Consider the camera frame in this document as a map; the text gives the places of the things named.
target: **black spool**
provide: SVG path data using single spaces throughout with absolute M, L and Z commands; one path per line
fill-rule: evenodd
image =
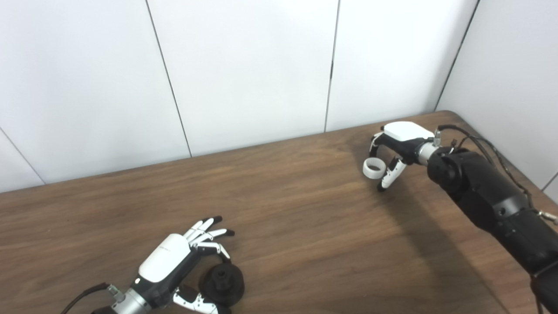
M 219 264 L 211 268 L 201 279 L 200 291 L 214 302 L 230 307 L 244 295 L 242 272 L 233 264 Z

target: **white wall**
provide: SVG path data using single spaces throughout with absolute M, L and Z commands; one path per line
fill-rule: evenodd
M 461 115 L 539 188 L 558 172 L 557 16 L 556 1 L 481 1 L 437 108 Z
M 194 156 L 323 132 L 337 0 L 150 0 Z
M 0 130 L 0 193 L 43 182 Z
M 149 4 L 0 3 L 4 189 L 431 110 L 474 1 Z
M 433 111 L 476 3 L 341 1 L 327 130 Z
M 46 183 L 189 156 L 145 2 L 0 3 L 0 127 Z

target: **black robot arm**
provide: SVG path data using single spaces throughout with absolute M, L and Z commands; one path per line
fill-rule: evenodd
M 558 314 L 558 234 L 484 157 L 466 149 L 451 150 L 439 148 L 430 156 L 429 178 L 475 226 L 502 244 L 531 275 L 538 300 Z

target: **panel seam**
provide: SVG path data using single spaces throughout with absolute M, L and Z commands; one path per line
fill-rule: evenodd
M 333 52 L 331 53 L 331 68 L 329 70 L 329 86 L 328 86 L 328 101 L 325 105 L 325 122 L 324 133 L 328 128 L 328 114 L 329 114 L 329 97 L 331 95 L 331 81 L 333 80 L 333 64 L 335 63 L 335 44 L 337 43 L 337 27 L 339 26 L 339 8 L 341 7 L 341 0 L 337 1 L 337 15 L 335 16 L 335 32 L 333 34 Z
M 39 175 L 39 173 L 37 172 L 37 170 L 33 167 L 33 165 L 31 165 L 31 163 L 29 162 L 29 160 L 27 160 L 27 158 L 25 158 L 25 156 L 21 153 L 21 150 L 19 148 L 17 148 L 16 144 L 12 141 L 12 139 L 9 138 L 9 136 L 6 134 L 6 132 L 4 132 L 4 130 L 0 127 L 0 132 L 2 132 L 2 134 L 4 134 L 4 136 L 8 139 L 8 141 L 10 142 L 10 144 L 12 144 L 13 148 L 16 149 L 16 151 L 18 152 L 18 154 L 21 156 L 21 158 L 23 158 L 25 160 L 25 162 L 27 163 L 27 165 L 29 165 L 29 168 L 31 168 L 31 170 L 33 170 L 33 172 L 37 175 L 37 177 L 42 181 L 43 184 L 46 184 L 46 182 L 42 179 L 42 177 Z
M 556 177 L 558 177 L 558 172 L 557 172 L 555 175 L 553 175 L 552 178 L 550 178 L 550 181 L 548 181 L 548 182 L 545 184 L 545 186 L 542 187 L 541 191 L 544 192 L 545 189 L 546 189 L 547 187 L 549 187 L 549 185 L 552 183 L 552 181 L 554 181 L 554 179 L 556 179 Z
M 184 123 L 182 121 L 182 116 L 180 115 L 180 109 L 178 108 L 178 103 L 176 101 L 176 96 L 174 93 L 174 88 L 172 87 L 171 78 L 169 76 L 169 70 L 167 69 L 167 64 L 165 62 L 165 57 L 163 56 L 163 50 L 161 49 L 161 43 L 159 42 L 159 36 L 157 35 L 157 30 L 155 29 L 155 22 L 153 21 L 153 15 L 151 15 L 151 9 L 149 8 L 149 3 L 145 0 L 145 5 L 147 6 L 147 12 L 149 12 L 149 18 L 151 20 L 151 26 L 153 27 L 153 33 L 155 34 L 155 39 L 157 40 L 157 46 L 159 47 L 159 53 L 161 53 L 161 60 L 163 61 L 163 66 L 165 67 L 165 73 L 167 75 L 167 80 L 169 81 L 169 86 L 171 88 L 172 99 L 174 100 L 176 112 L 178 113 L 178 119 L 180 120 L 180 126 L 182 127 L 182 133 L 184 134 L 184 139 L 186 140 L 186 147 L 188 148 L 188 153 L 192 157 L 192 151 L 190 150 L 190 143 L 188 142 L 188 137 L 186 136 L 186 129 L 184 128 Z
M 465 37 L 467 36 L 467 32 L 469 32 L 469 28 L 471 27 L 471 23 L 473 22 L 473 18 L 475 17 L 475 13 L 477 12 L 477 8 L 479 7 L 479 2 L 480 2 L 480 0 L 477 0 L 477 3 L 475 4 L 475 8 L 473 9 L 473 14 L 471 14 L 471 18 L 469 19 L 469 23 L 467 24 L 467 28 L 465 29 L 465 33 L 463 34 L 463 37 L 461 38 L 461 43 L 459 44 L 459 48 L 457 49 L 457 53 L 455 53 L 454 60 L 451 63 L 451 67 L 450 67 L 450 70 L 448 72 L 448 76 L 446 77 L 446 81 L 444 82 L 444 86 L 442 87 L 440 95 L 438 96 L 438 100 L 436 101 L 436 105 L 434 106 L 434 110 L 432 110 L 432 112 L 435 112 L 436 109 L 438 109 L 438 105 L 440 104 L 440 100 L 442 99 L 442 94 L 444 94 L 444 90 L 446 89 L 446 85 L 448 84 L 448 80 L 450 79 L 451 72 L 453 71 L 455 62 L 457 61 L 459 53 L 461 52 L 461 47 L 463 46 L 463 42 L 465 41 Z

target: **wood grain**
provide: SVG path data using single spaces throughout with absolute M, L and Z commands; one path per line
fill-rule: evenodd
M 406 120 L 467 127 L 447 111 Z M 527 274 L 424 167 L 382 194 L 362 175 L 383 124 L 0 194 L 0 308 L 58 313 L 94 284 L 125 289 L 169 233 L 222 215 L 237 235 L 220 242 L 246 280 L 234 313 L 533 313 Z M 72 313 L 110 303 L 94 294 Z

